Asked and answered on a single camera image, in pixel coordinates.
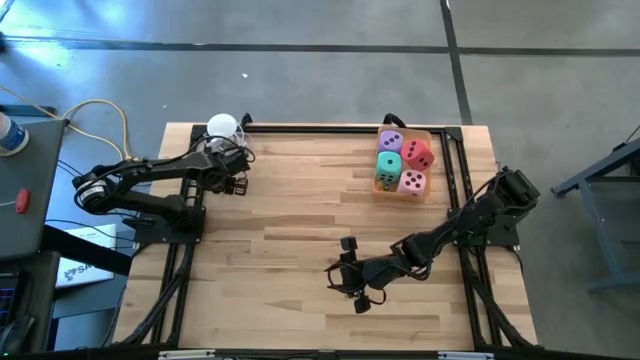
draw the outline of purple die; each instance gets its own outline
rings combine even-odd
[[[383,131],[380,134],[380,143],[378,144],[378,152],[393,151],[400,153],[402,149],[402,135],[396,131]]]

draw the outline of wooden table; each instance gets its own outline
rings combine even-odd
[[[160,157],[183,153],[193,124],[167,124]],[[484,126],[462,128],[474,187],[496,162]],[[359,256],[389,253],[408,233],[432,229],[450,207],[440,141],[425,204],[372,197],[376,135],[255,134],[257,156],[246,197],[205,196],[207,223],[196,247],[180,347],[430,350],[472,349],[457,251],[447,246],[426,282],[387,286],[388,300],[363,315],[329,290],[323,272],[355,235]],[[456,152],[451,146],[457,184]],[[460,190],[460,200],[464,197]],[[152,194],[177,194],[180,181],[153,184]],[[133,261],[115,338],[123,339],[158,297],[167,246],[152,245]],[[529,341],[535,331],[520,267],[503,248],[487,250],[493,292]],[[371,290],[375,298],[379,293]],[[170,303],[166,335],[173,315]],[[484,307],[483,334],[489,338]]]

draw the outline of concrete floor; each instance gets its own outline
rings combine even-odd
[[[460,46],[640,48],[640,4],[633,0],[449,3]],[[447,44],[443,29],[437,0],[17,0],[0,24],[7,35],[23,36],[431,46]],[[411,123],[460,124],[448,55],[17,48],[0,59],[0,83],[38,103],[66,109],[91,97],[114,100],[128,114],[139,156],[157,154],[166,122],[206,121],[219,112],[284,122],[378,122],[394,112]],[[519,226],[540,343],[639,357],[640,289],[587,294],[586,284],[607,274],[595,233],[579,196],[556,200],[547,189],[608,154],[637,126],[640,59],[463,56],[461,62],[474,124],[488,125],[498,160],[522,169],[543,193]],[[0,94],[0,102],[14,100]],[[119,118],[107,107],[84,109],[76,121],[121,138]],[[90,158],[88,147],[97,150]],[[65,138],[61,159],[81,171],[117,160],[106,145],[77,134]],[[61,172],[50,217],[117,221],[75,209],[71,194]]]

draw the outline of paper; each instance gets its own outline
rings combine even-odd
[[[96,228],[111,236],[116,236],[115,224],[96,226]],[[73,236],[90,241],[96,245],[107,248],[115,247],[116,239],[105,236],[93,228],[80,228],[65,231]],[[88,284],[110,279],[113,279],[112,272],[97,269],[91,265],[79,263],[77,261],[61,258],[60,265],[58,266],[58,280],[56,281],[56,288]]]

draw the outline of green die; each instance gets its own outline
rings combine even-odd
[[[378,154],[376,180],[384,183],[394,183],[400,180],[401,174],[402,158],[398,153],[383,151]]]

